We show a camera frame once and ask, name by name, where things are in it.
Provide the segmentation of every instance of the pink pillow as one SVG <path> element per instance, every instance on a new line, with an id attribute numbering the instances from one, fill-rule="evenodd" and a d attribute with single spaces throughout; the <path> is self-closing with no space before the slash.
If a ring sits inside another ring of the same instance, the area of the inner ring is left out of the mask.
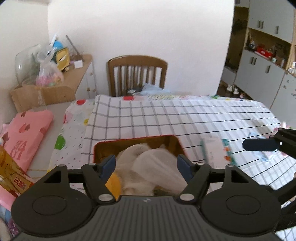
<path id="1" fill-rule="evenodd" d="M 5 134 L 4 149 L 26 172 L 54 115 L 49 110 L 18 113 Z"/>

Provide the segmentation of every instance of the cabinet door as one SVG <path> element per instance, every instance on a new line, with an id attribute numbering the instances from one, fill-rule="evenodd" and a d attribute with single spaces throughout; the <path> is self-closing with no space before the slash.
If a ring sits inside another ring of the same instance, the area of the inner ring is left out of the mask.
<path id="1" fill-rule="evenodd" d="M 78 89 L 75 94 L 75 98 L 77 100 L 89 99 L 89 91 L 88 91 L 88 86 L 87 86 L 86 75 L 84 75 L 83 79 L 81 80 L 80 85 L 78 86 Z"/>
<path id="2" fill-rule="evenodd" d="M 249 7 L 249 0 L 235 0 L 234 1 L 236 7 Z"/>
<path id="3" fill-rule="evenodd" d="M 248 27 L 268 33 L 270 6 L 269 0 L 250 0 Z"/>
<path id="4" fill-rule="evenodd" d="M 284 76 L 279 92 L 271 107 L 273 114 L 288 125 L 296 127 L 296 78 L 287 74 Z"/>
<path id="5" fill-rule="evenodd" d="M 263 78 L 265 77 L 264 66 L 265 59 L 260 57 L 259 55 L 255 55 L 253 68 L 249 73 L 250 80 L 245 91 L 253 100 L 258 100 L 259 96 L 262 94 L 261 92 L 264 82 Z"/>
<path id="6" fill-rule="evenodd" d="M 94 78 L 94 67 L 92 62 L 86 70 L 85 76 L 87 80 L 87 85 L 89 87 L 89 97 L 93 99 L 96 97 L 96 83 Z"/>
<path id="7" fill-rule="evenodd" d="M 262 80 L 259 82 L 259 95 L 257 100 L 270 108 L 279 90 L 284 70 L 265 59 L 263 66 L 260 67 L 263 70 L 260 73 L 263 74 L 260 74 Z"/>
<path id="8" fill-rule="evenodd" d="M 289 43 L 293 38 L 294 7 L 287 0 L 269 0 L 268 33 Z"/>
<path id="9" fill-rule="evenodd" d="M 252 70 L 254 66 L 252 65 L 257 56 L 255 53 L 248 50 L 243 50 L 241 61 L 239 63 L 239 68 L 237 70 L 237 77 L 234 84 L 240 88 L 242 91 L 246 91 L 248 82 L 251 78 Z"/>

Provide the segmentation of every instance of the black foam grip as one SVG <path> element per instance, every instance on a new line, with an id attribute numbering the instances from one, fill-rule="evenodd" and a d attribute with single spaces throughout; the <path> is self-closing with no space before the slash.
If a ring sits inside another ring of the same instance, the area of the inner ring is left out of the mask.
<path id="1" fill-rule="evenodd" d="M 246 139 L 242 147 L 247 151 L 274 151 L 280 145 L 274 139 Z"/>

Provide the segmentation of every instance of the white checkered bedsheet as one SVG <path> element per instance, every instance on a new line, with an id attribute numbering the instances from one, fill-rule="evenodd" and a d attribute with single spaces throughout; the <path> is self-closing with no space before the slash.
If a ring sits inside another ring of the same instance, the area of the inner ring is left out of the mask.
<path id="1" fill-rule="evenodd" d="M 99 95 L 95 99 L 83 141 L 81 162 L 93 161 L 93 148 L 101 141 L 175 135 L 192 162 L 203 161 L 203 137 L 228 139 L 240 169 L 259 184 L 278 189 L 296 172 L 296 162 L 278 153 L 262 162 L 242 148 L 249 134 L 269 136 L 280 121 L 262 103 L 234 100 L 152 100 L 124 101 Z M 284 240 L 295 240 L 296 229 L 277 233 Z"/>

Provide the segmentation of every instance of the floor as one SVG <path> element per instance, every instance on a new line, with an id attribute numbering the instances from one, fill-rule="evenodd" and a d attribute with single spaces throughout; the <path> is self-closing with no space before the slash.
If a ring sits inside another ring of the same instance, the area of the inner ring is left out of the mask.
<path id="1" fill-rule="evenodd" d="M 216 94 L 219 96 L 224 96 L 229 98 L 240 98 L 239 95 L 241 93 L 243 93 L 243 91 L 241 91 L 240 89 L 239 89 L 239 94 L 237 95 L 234 95 L 233 93 L 229 92 L 227 90 L 227 84 L 221 80 Z M 245 94 L 244 99 L 252 99 L 252 98 Z"/>

